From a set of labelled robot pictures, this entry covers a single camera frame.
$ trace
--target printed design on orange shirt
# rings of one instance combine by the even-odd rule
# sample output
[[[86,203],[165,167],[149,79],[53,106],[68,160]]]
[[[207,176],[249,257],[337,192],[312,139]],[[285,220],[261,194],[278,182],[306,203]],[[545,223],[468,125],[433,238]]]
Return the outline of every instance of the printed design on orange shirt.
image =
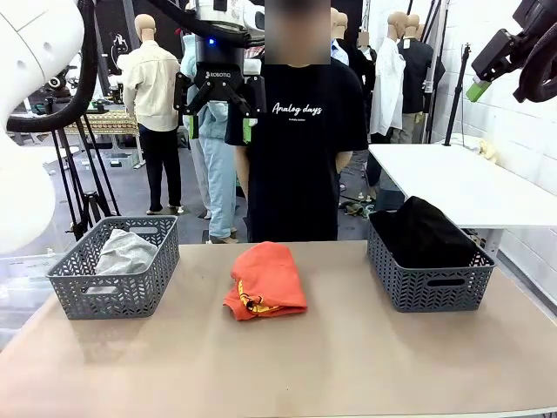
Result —
[[[250,295],[244,293],[244,284],[242,280],[238,281],[238,293],[240,295],[240,300],[244,306],[252,312],[252,314],[263,314],[265,312],[274,312],[282,309],[282,307],[266,307],[263,304],[263,298],[261,296],[256,296],[258,302],[256,302]]]

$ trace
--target black pants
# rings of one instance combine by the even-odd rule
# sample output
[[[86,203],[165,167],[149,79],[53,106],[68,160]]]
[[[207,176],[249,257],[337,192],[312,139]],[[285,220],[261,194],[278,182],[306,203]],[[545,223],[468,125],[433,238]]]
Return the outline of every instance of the black pants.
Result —
[[[372,135],[372,144],[391,144],[391,135],[393,135],[392,129],[389,130],[386,136],[380,133],[374,133]],[[371,153],[367,156],[366,176],[367,183],[370,187],[375,187],[379,183],[379,178],[381,177],[381,164]]]
[[[177,129],[157,132],[150,131],[142,125],[139,126],[139,138],[144,151],[147,178],[151,189],[150,210],[153,212],[159,212],[163,209],[160,204],[163,167],[168,182],[168,203],[171,206],[182,205],[182,180],[180,178],[176,131]]]

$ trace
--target cream shirt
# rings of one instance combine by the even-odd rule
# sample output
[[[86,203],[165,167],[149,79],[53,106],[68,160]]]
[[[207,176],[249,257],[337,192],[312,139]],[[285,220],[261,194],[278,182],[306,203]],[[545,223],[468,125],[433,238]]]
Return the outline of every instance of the cream shirt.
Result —
[[[122,73],[124,104],[138,123],[152,131],[178,127],[174,110],[174,87],[180,65],[176,57],[155,41],[145,41],[127,58]]]

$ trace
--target black cloth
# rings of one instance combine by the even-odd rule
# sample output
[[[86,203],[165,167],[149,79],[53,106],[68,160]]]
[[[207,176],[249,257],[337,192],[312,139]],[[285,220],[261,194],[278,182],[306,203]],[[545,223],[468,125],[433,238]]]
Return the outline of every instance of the black cloth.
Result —
[[[405,114],[420,113],[424,111],[423,85],[427,78],[427,70],[432,65],[433,48],[428,44],[411,38],[410,47],[405,49],[405,42],[405,39],[399,42],[400,55],[402,55],[406,61],[404,84],[402,87],[402,93],[404,95],[402,112]],[[434,79],[435,85],[437,85],[444,74],[445,67],[443,63],[438,60]]]
[[[405,268],[467,267],[477,247],[442,211],[411,197],[397,212],[369,216],[394,259]]]
[[[151,207],[149,210],[163,210],[160,204],[163,167],[168,183],[168,203],[181,206],[182,180],[180,178],[180,158],[178,156],[177,130],[158,132],[139,125],[139,140],[144,151],[147,179],[151,190]]]
[[[393,128],[389,128],[386,135],[381,135],[380,133],[374,133],[371,136],[372,144],[391,144],[391,136],[393,135]],[[369,152],[367,156],[366,165],[366,177],[367,185],[369,187],[375,187],[379,183],[381,177],[381,164],[379,161]]]
[[[364,53],[355,44],[350,44],[345,39],[337,39],[339,47],[348,55],[348,66],[356,73],[362,85],[364,97],[367,97],[375,85],[375,64],[366,58]]]
[[[324,241],[338,235],[339,152],[367,148],[364,97],[347,66],[264,64],[267,114],[244,142],[243,119],[229,106],[226,143],[247,146],[251,242]],[[246,97],[250,92],[243,91]],[[311,212],[300,202],[318,201]]]

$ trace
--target white table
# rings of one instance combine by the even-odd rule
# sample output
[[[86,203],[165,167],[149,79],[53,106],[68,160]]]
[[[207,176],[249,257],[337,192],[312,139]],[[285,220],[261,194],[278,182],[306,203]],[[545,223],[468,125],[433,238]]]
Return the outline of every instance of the white table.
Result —
[[[557,197],[454,145],[370,145],[369,151],[406,198],[438,207],[461,228],[486,231],[497,254],[508,228],[557,226]]]

